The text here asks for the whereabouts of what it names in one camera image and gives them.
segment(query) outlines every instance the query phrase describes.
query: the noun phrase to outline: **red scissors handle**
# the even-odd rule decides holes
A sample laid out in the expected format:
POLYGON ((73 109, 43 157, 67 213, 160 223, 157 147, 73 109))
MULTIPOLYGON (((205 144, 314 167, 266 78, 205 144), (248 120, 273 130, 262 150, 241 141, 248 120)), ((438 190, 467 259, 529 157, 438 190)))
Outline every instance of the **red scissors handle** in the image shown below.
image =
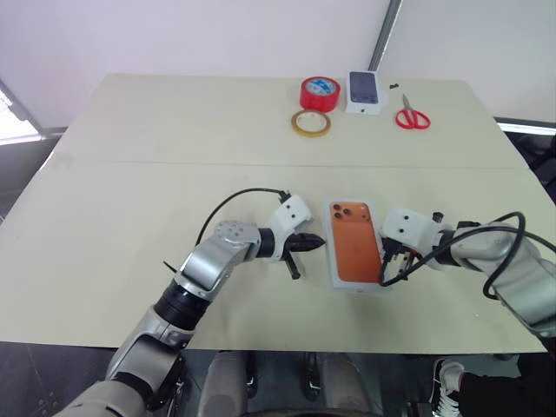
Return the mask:
POLYGON ((396 114, 396 124, 403 129, 426 129, 431 119, 417 110, 403 109, 396 114))

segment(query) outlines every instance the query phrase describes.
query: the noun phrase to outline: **scissors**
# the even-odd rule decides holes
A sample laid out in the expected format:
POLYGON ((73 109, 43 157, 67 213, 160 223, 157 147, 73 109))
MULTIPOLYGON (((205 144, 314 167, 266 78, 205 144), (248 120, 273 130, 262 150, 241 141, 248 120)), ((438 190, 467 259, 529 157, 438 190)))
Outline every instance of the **scissors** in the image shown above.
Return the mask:
POLYGON ((431 119, 425 113, 414 110, 405 94, 402 99, 404 107, 396 113, 396 124, 403 129, 428 129, 431 125, 431 119))

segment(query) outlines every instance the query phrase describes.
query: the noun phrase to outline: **tape roll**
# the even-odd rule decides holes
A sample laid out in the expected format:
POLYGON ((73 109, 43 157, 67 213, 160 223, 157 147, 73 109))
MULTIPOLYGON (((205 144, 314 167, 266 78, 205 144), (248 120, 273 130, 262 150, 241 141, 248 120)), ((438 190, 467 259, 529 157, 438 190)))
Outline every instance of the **tape roll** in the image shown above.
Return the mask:
POLYGON ((292 128, 294 128, 294 130, 300 135, 306 137, 319 137, 325 135, 330 130, 330 125, 331 123, 328 116, 316 110, 302 110, 298 111, 292 116, 292 128), (317 129, 314 130, 304 129, 302 126, 300 126, 300 122, 302 122, 304 118, 309 117, 320 118, 323 126, 319 126, 317 129))
POLYGON ((334 110, 340 96, 340 85, 332 78, 312 76, 301 83, 299 103, 305 110, 327 113, 334 110))

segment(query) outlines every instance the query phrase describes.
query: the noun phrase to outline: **red tape roll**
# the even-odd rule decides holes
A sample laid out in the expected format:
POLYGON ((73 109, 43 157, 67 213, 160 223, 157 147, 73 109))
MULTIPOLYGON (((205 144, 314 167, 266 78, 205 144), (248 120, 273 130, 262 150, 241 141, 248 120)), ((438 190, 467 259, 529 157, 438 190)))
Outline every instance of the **red tape roll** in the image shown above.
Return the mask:
POLYGON ((340 85, 332 78, 312 76, 301 83, 300 105, 305 110, 327 113, 334 110, 340 96, 340 85))

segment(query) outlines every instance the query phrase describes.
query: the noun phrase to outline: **scissor blade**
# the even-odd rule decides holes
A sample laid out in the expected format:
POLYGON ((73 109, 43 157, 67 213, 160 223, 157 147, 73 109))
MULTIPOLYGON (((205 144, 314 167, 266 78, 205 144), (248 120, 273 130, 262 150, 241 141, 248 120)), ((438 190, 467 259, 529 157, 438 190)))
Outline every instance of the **scissor blade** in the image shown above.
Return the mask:
POLYGON ((407 100, 406 95, 404 94, 401 99, 403 100, 403 107, 404 109, 413 110, 413 108, 409 105, 409 100, 407 100))

